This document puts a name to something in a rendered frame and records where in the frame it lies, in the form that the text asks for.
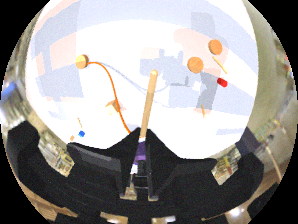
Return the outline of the light wooden block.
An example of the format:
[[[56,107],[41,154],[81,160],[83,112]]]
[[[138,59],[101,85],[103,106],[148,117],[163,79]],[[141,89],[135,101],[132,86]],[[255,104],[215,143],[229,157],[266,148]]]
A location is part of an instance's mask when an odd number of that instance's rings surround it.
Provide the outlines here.
[[[117,111],[117,103],[116,100],[110,101],[110,103],[105,105],[105,111],[109,113],[109,116],[116,115]]]

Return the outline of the red cylinder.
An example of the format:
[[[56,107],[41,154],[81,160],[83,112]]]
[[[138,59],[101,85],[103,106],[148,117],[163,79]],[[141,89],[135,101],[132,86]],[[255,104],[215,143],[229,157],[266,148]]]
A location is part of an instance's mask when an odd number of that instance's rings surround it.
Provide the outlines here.
[[[221,79],[221,77],[218,77],[218,79],[217,79],[217,84],[221,84],[221,87],[225,88],[226,85],[227,85],[227,81]]]

